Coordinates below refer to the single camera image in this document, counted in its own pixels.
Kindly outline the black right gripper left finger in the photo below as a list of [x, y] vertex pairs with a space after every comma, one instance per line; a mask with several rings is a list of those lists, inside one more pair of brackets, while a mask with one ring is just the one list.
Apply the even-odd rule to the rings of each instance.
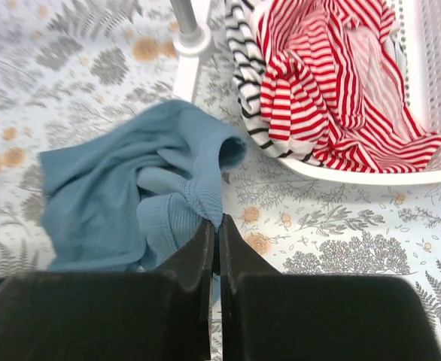
[[207, 360], [214, 227], [151, 272], [29, 272], [0, 284], [0, 360]]

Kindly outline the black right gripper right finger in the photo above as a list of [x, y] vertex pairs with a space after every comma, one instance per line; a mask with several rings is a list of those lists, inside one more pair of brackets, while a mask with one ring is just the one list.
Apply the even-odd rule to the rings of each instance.
[[441, 360], [419, 297], [401, 278], [285, 275], [219, 228], [226, 360]]

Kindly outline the teal blue tank top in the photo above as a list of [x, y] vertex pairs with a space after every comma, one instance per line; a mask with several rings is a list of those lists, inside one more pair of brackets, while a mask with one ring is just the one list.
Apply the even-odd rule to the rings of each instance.
[[54, 272], [150, 271], [223, 219], [225, 171], [247, 145], [230, 124], [168, 100], [113, 131], [40, 154]]

